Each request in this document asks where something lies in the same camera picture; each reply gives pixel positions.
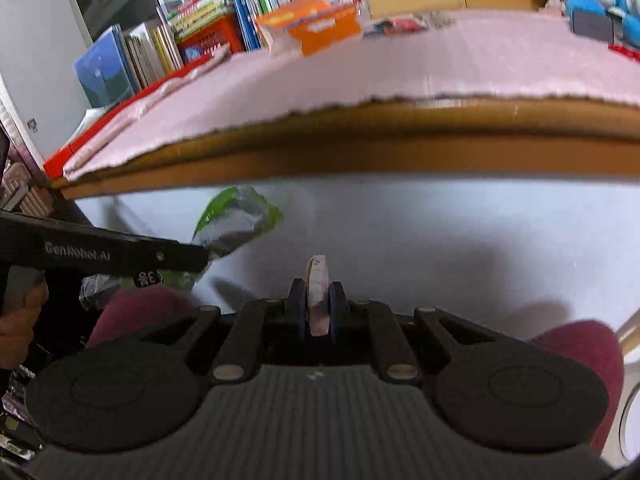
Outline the person's left hand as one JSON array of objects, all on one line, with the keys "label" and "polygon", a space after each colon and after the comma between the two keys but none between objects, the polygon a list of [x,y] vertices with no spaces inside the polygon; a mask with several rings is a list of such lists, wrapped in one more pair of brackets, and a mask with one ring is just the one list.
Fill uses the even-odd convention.
[{"label": "person's left hand", "polygon": [[25,361],[28,347],[34,338],[34,327],[48,296],[48,286],[45,282],[41,282],[25,296],[24,304],[19,309],[2,315],[0,337],[2,370],[14,370]]}]

